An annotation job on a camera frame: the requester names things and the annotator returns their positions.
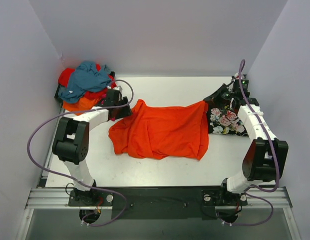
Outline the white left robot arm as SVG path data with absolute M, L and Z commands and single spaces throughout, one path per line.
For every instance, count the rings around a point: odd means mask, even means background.
M 106 97 L 93 111 L 75 117 L 62 117 L 52 145 L 52 153 L 67 167 L 73 180 L 74 188 L 81 192 L 80 200 L 86 206 L 97 202 L 98 194 L 91 186 L 96 186 L 91 176 L 86 156 L 89 149 L 89 132 L 100 124 L 132 115 L 127 104 L 128 98 L 122 95 L 121 87 L 108 89 Z

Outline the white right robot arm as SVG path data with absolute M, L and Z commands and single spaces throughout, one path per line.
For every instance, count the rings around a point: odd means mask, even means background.
M 204 98 L 208 104 L 209 133 L 248 137 L 250 146 L 240 172 L 226 179 L 226 187 L 218 191 L 218 200 L 229 205 L 251 188 L 264 192 L 261 183 L 274 182 L 269 192 L 279 187 L 289 150 L 288 143 L 279 140 L 266 123 L 259 102 L 250 96 L 249 80 L 233 76 Z

